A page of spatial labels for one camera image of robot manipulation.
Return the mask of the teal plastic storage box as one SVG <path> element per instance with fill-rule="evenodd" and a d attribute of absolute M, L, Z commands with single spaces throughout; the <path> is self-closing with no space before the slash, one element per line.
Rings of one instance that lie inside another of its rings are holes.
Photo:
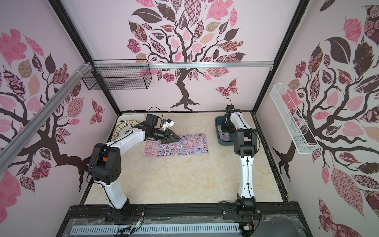
<path fill-rule="evenodd" d="M 222 132 L 221 126 L 225 122 L 225 116 L 218 116 L 215 118 L 215 127 L 218 143 L 222 146 L 233 146 L 235 143 L 236 133 Z"/>

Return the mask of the character sticker sheet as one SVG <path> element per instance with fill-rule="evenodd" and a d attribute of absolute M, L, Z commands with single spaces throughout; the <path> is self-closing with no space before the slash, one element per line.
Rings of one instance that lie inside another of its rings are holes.
<path fill-rule="evenodd" d="M 209 149 L 208 149 L 206 134 L 204 133 L 195 134 L 194 139 L 195 139 L 195 154 L 196 155 L 208 154 Z"/>
<path fill-rule="evenodd" d="M 182 156 L 183 155 L 183 141 L 170 144 L 170 156 Z"/>
<path fill-rule="evenodd" d="M 159 144 L 157 157 L 169 157 L 170 156 L 170 144 Z"/>

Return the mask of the pink sticker sheet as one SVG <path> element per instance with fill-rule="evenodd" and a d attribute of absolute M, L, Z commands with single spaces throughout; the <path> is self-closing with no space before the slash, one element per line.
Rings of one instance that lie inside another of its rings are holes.
<path fill-rule="evenodd" d="M 149 140 L 146 143 L 143 157 L 144 158 L 156 158 L 158 156 L 158 141 Z"/>

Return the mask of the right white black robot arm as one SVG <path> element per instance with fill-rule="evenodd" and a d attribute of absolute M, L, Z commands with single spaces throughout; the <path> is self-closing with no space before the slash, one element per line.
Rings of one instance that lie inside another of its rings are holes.
<path fill-rule="evenodd" d="M 239 156 L 241 176 L 240 188 L 235 201 L 236 213 L 254 213 L 257 205 L 253 188 L 254 156 L 259 150 L 259 137 L 256 129 L 248 125 L 240 110 L 228 105 L 225 111 L 225 121 L 221 125 L 222 132 L 235 135 L 234 152 Z"/>

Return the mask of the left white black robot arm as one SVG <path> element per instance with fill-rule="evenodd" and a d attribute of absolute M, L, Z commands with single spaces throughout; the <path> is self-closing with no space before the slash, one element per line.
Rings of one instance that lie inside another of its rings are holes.
<path fill-rule="evenodd" d="M 121 210 L 129 204 L 119 182 L 121 157 L 128 150 L 147 139 L 162 144 L 179 142 L 180 136 L 171 130 L 174 121 L 147 114 L 146 119 L 131 128 L 129 132 L 114 141 L 94 146 L 88 165 L 88 173 L 95 184 L 104 190 L 109 206 Z"/>

